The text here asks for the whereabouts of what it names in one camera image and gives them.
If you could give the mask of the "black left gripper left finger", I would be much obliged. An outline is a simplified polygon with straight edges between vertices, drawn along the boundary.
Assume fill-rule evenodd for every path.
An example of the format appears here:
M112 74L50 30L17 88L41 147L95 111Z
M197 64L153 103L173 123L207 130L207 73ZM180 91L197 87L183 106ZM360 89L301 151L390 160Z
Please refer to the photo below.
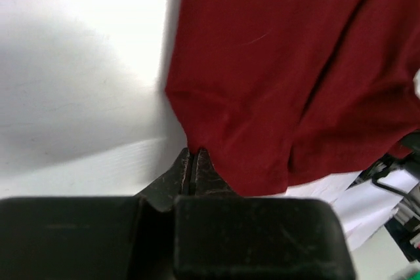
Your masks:
M133 196L1 200L2 279L172 279L173 205L191 155Z

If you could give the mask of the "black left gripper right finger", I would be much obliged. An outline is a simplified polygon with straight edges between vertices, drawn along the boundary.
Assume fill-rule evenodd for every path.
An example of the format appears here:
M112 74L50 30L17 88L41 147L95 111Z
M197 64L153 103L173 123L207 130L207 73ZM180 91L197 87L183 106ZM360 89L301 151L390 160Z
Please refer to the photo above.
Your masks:
M175 199L177 279L355 279L344 232L319 199L246 198L216 173L209 154L183 151Z

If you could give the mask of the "dark red t-shirt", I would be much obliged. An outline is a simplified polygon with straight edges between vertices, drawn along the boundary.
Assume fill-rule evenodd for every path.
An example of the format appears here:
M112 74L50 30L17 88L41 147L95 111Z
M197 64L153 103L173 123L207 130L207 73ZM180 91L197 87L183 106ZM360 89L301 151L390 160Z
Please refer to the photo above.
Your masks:
M181 0L165 92L244 196L368 168L419 128L419 0Z

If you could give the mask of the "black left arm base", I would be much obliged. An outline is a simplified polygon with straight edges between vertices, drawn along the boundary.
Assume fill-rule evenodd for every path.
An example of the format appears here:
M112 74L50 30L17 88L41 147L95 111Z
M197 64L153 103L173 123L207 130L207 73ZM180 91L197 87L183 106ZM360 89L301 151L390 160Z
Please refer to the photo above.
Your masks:
M371 182L376 188L402 198L396 213L385 224L385 228L409 262L419 261L419 184L409 192L383 183L391 172L404 170L419 179L419 131L403 137L400 146L408 150L403 157L386 153L368 169L363 170L351 186Z

